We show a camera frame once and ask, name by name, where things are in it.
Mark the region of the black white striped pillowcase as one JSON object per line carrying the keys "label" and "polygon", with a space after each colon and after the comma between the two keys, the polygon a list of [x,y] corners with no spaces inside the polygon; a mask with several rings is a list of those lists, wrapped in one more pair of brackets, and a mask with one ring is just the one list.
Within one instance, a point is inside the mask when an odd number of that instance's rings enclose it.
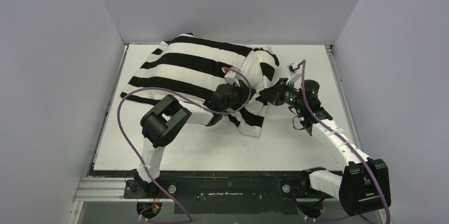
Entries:
{"label": "black white striped pillowcase", "polygon": [[220,84],[227,82],[223,67],[238,68],[248,79],[253,96],[228,119],[240,133],[258,138],[268,107],[259,92],[270,87],[279,65],[269,46],[251,47],[184,33],[171,41],[162,41],[131,77],[120,96],[146,88],[128,100],[155,105],[170,89],[203,103]]}

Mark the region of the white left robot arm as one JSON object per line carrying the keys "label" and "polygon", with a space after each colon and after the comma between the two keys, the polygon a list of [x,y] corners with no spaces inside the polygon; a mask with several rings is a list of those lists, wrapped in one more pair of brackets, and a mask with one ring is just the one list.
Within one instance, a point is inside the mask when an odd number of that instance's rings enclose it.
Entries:
{"label": "white left robot arm", "polygon": [[158,192],[158,182],[155,179],[160,176],[165,147],[173,142],[186,124],[213,126],[223,118],[224,113],[237,110],[249,102],[254,94],[254,89],[239,81],[232,85],[218,85],[201,107],[180,102],[171,94],[159,101],[140,121],[144,137],[144,163],[137,169],[141,179],[138,191],[147,198]]}

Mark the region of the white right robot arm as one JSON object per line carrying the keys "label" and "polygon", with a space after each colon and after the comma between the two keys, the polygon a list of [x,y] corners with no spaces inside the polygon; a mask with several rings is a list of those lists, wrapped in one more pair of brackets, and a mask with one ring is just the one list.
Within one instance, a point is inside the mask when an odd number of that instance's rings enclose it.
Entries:
{"label": "white right robot arm", "polygon": [[343,166],[342,175],[324,168],[308,171],[300,181],[300,191],[306,196],[324,192],[340,201],[349,216],[388,208],[391,205],[389,171],[382,159],[373,159],[343,133],[333,117],[318,99],[319,83],[307,79],[295,89],[287,78],[260,92],[269,103],[286,104],[303,120],[304,130],[318,140],[336,163]]}

